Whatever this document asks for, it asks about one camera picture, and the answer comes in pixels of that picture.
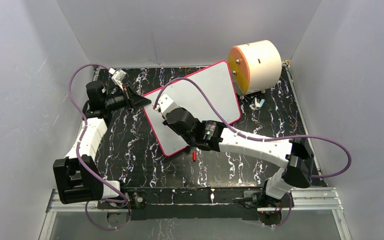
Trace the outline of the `red marker cap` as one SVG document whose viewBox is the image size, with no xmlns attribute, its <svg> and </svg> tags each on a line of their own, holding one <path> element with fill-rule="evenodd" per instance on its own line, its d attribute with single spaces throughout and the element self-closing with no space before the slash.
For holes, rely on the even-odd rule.
<svg viewBox="0 0 384 240">
<path fill-rule="evenodd" d="M 197 153 L 194 151 L 192 153 L 192 161 L 195 162 L 197 160 Z"/>
</svg>

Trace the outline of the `pink framed whiteboard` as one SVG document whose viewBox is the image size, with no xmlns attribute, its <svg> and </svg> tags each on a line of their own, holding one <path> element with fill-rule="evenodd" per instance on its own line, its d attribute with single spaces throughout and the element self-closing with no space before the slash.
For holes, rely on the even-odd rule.
<svg viewBox="0 0 384 240">
<path fill-rule="evenodd" d="M 205 93 L 217 112 L 230 124 L 237 122 L 242 115 L 235 91 L 235 84 L 226 61 L 220 61 L 187 76 Z M 162 115 L 153 109 L 161 88 L 144 95 L 152 101 L 144 107 L 145 115 L 157 142 L 166 157 L 170 157 L 187 147 L 187 143 L 168 126 L 163 125 Z M 220 121 L 199 90 L 190 82 L 180 80 L 170 84 L 164 91 L 174 102 L 188 110 L 199 120 Z"/>
</svg>

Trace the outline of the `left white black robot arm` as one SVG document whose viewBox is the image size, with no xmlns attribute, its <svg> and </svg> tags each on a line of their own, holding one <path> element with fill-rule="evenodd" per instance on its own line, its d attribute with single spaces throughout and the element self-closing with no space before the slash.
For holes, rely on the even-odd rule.
<svg viewBox="0 0 384 240">
<path fill-rule="evenodd" d="M 124 208 L 129 203 L 129 194 L 123 190 L 121 181 L 100 177 L 96 154 L 114 111 L 136 110 L 151 104 L 151 100 L 128 85 L 110 95 L 100 80 L 89 82 L 86 94 L 88 100 L 80 111 L 83 115 L 80 133 L 65 157 L 53 163 L 59 198 L 63 204 L 110 200 L 115 207 Z"/>
</svg>

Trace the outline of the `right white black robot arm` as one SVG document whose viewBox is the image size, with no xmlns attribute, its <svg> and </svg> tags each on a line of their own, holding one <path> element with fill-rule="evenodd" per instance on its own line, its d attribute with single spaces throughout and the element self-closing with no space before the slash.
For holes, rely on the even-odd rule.
<svg viewBox="0 0 384 240">
<path fill-rule="evenodd" d="M 311 186 L 314 154 L 305 138 L 273 141 L 261 135 L 241 132 L 223 122 L 200 121 L 183 107 L 165 110 L 162 116 L 163 124 L 191 147 L 247 155 L 279 167 L 264 182 L 260 194 L 239 200 L 246 208 L 275 208 L 291 189 Z"/>
</svg>

